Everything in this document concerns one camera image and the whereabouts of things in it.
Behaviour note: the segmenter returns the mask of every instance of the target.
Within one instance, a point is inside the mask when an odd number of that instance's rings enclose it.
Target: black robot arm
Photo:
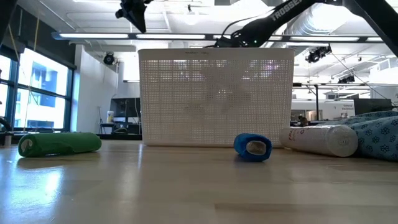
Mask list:
[[[269,16],[256,19],[233,32],[228,47],[262,46],[278,28],[317,2],[338,4],[334,0],[288,0],[276,6]]]
[[[215,47],[260,47],[279,27],[315,3],[344,6],[353,14],[363,17],[398,55],[398,32],[393,25],[398,24],[398,14],[385,0],[378,0],[377,3],[369,0],[288,0],[275,7],[269,16],[256,19],[233,32],[230,40],[221,38]]]

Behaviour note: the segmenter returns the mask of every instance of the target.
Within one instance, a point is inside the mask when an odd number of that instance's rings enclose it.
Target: wooden table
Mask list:
[[[98,152],[21,158],[0,148],[0,223],[397,223],[398,164],[276,149],[103,141]]]

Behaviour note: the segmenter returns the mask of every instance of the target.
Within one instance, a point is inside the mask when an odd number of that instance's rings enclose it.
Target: white laundry basket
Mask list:
[[[231,147],[255,133],[280,146],[292,104],[292,49],[140,50],[148,146]]]

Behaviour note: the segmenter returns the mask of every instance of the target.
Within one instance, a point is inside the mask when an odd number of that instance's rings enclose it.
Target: ceiling light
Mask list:
[[[326,43],[310,43],[310,42],[287,42],[288,46],[316,46],[316,47],[327,47],[329,44]]]
[[[282,40],[281,36],[271,36],[268,40]]]
[[[224,37],[230,39],[231,35],[224,35]],[[220,38],[221,38],[221,35],[213,35],[213,39],[220,39]]]
[[[293,41],[324,41],[324,42],[356,42],[359,40],[359,37],[291,37],[290,40]]]
[[[272,44],[274,44],[275,42],[272,41],[268,41],[265,44],[262,45],[263,48],[270,48],[272,47]]]
[[[71,39],[127,39],[128,34],[60,34],[60,37]]]
[[[188,40],[203,40],[203,34],[137,34],[138,39],[188,39]]]
[[[74,2],[85,2],[85,3],[116,3],[120,4],[120,0],[73,0]]]
[[[367,42],[382,42],[383,40],[381,39],[381,37],[368,37],[368,39],[366,39]]]

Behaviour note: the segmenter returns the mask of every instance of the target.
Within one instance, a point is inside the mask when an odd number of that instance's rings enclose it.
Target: black cable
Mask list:
[[[275,8],[271,9],[270,11],[267,11],[267,12],[264,13],[264,14],[268,14],[268,13],[270,13],[271,11],[278,10],[279,8],[282,7],[282,5],[283,5],[283,4],[281,4],[281,5],[279,5],[279,6],[276,6]],[[222,37],[225,35],[225,32],[226,32],[226,31],[228,30],[228,28],[230,28],[232,25],[237,24],[237,23],[242,22],[242,21],[245,21],[245,20],[248,20],[248,19],[253,19],[253,18],[256,18],[256,17],[259,17],[259,16],[260,16],[260,15],[248,17],[248,18],[245,18],[245,19],[240,19],[240,20],[237,20],[237,21],[234,21],[234,22],[228,24],[228,26],[226,26],[225,29],[224,29],[224,31],[221,33],[221,37],[220,37],[220,38],[222,38]]]
[[[386,100],[391,100],[391,99],[387,99],[387,97],[385,97],[385,96],[383,96],[382,94],[380,94],[378,91],[376,91],[374,88],[372,88],[370,85],[368,85],[366,82],[364,82],[362,79],[360,79],[357,75],[355,75],[336,55],[334,55],[334,53],[332,52],[331,53],[333,56],[335,56],[335,58],[340,62],[340,64],[342,64],[346,69],[347,69],[347,71],[349,71],[350,72],[350,74],[352,74],[353,76],[355,76],[357,79],[359,79],[363,84],[365,84],[367,87],[369,87],[371,90],[373,90],[375,93],[377,93],[378,95],[381,95],[384,99],[386,99]]]

